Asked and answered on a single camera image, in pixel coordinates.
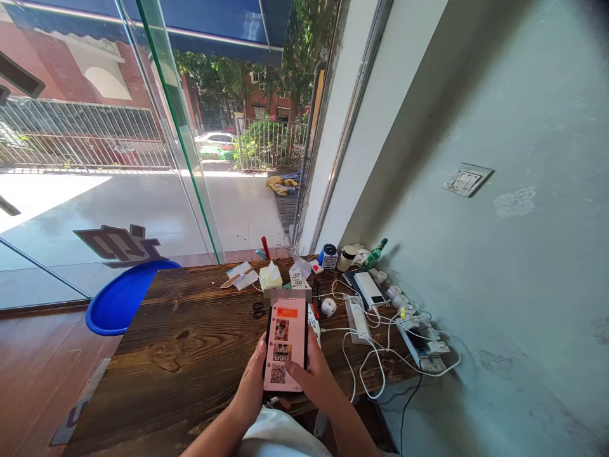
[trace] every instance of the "white shirt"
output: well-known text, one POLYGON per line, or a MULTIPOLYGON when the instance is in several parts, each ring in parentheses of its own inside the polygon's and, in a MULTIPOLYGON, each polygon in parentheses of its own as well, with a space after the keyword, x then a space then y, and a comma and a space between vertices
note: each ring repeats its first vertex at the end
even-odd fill
POLYGON ((263 408, 246 432, 239 457, 332 457, 328 449, 288 414, 263 408))

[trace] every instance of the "hand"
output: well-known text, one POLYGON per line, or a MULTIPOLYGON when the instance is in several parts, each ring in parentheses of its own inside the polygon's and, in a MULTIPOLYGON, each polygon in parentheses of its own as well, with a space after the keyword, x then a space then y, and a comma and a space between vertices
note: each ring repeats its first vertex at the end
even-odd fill
POLYGON ((254 353, 249 358, 246 370, 241 377, 235 397, 228 405, 228 410, 245 431, 253 425, 262 407, 264 379, 262 377, 266 356, 266 332, 262 334, 254 353))
MULTIPOLYGON (((300 387, 303 388, 309 400, 323 414, 332 418, 335 414, 338 414, 343 405, 349 404, 349 400, 336 383, 328 362, 325 361, 324 353, 317 344, 315 331, 311 326, 309 326, 307 352, 309 357, 307 371, 292 361, 285 363, 285 369, 298 382, 300 387)), ((283 398, 280 400, 284 407, 289 407, 289 402, 283 398)))

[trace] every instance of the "white arch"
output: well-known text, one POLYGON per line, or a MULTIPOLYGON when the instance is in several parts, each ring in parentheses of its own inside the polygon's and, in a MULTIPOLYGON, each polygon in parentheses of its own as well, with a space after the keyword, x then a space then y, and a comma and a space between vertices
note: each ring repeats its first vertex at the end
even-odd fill
POLYGON ((131 100, 131 95, 125 86, 108 70, 99 67, 89 67, 84 77, 100 92, 104 98, 131 100))

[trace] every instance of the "black cable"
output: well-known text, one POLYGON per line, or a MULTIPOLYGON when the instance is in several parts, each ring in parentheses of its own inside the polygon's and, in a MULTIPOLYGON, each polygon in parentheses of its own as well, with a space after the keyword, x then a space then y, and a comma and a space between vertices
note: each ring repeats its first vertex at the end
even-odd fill
POLYGON ((386 399, 385 401, 379 402, 376 400, 372 400, 370 397, 366 397, 366 400, 368 400, 370 403, 374 403, 380 406, 387 406, 389 403, 391 403, 391 401, 396 398, 396 397, 404 397, 406 396, 407 393, 409 393, 412 389, 414 389, 415 386, 411 386, 409 388, 407 388, 406 390, 404 390, 403 392, 397 392, 395 394, 393 394, 391 397, 389 397, 388 399, 386 399))
POLYGON ((406 415, 406 407, 408 406, 408 403, 410 403, 410 400, 412 400, 412 398, 414 397, 414 394, 417 393, 417 391, 419 390, 419 387, 421 387, 421 381, 423 380, 423 375, 422 373, 419 375, 419 383, 417 384, 416 388, 414 389, 414 392, 411 393, 410 397, 408 398, 408 401, 406 402, 406 404, 404 405, 404 409, 402 410, 402 425, 400 426, 400 456, 403 457, 403 452, 402 449, 404 447, 404 416, 406 415))

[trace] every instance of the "railing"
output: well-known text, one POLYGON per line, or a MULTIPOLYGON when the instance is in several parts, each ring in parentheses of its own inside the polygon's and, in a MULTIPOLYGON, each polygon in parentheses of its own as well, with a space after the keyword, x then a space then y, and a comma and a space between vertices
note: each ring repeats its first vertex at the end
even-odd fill
POLYGON ((297 169, 305 151, 307 125, 239 119, 235 160, 243 170, 297 169))
POLYGON ((15 97, 0 107, 0 165, 167 169, 149 109, 15 97))

